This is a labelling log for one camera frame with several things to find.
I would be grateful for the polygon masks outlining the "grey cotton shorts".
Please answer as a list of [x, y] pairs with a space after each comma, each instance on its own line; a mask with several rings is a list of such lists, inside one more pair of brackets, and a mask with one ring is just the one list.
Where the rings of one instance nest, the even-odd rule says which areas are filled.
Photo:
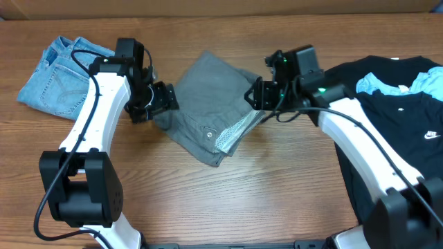
[[174, 87], [179, 109], [155, 124], [197, 160], [217, 167], [264, 117], [244, 99], [259, 76], [206, 51]]

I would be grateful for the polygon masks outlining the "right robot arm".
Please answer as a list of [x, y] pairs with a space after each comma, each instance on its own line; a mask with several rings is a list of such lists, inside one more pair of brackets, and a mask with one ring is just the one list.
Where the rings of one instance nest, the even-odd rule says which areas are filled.
[[272, 79], [257, 78], [244, 99], [255, 110], [307, 114], [347, 156], [375, 204], [367, 221], [325, 240], [326, 248], [430, 248], [442, 243], [442, 180], [426, 180], [394, 151], [340, 82], [325, 77], [315, 48], [265, 57]]

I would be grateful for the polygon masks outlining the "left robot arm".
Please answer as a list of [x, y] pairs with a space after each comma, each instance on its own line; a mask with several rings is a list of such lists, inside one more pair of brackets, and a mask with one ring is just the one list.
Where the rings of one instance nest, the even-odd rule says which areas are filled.
[[120, 38], [113, 56], [97, 55], [84, 69], [89, 91], [80, 114], [59, 149], [39, 160], [45, 194], [33, 230], [41, 240], [89, 234], [102, 248], [148, 247], [123, 214], [123, 186], [109, 157], [123, 111], [142, 123], [179, 109], [174, 87], [143, 66], [148, 54], [134, 38]]

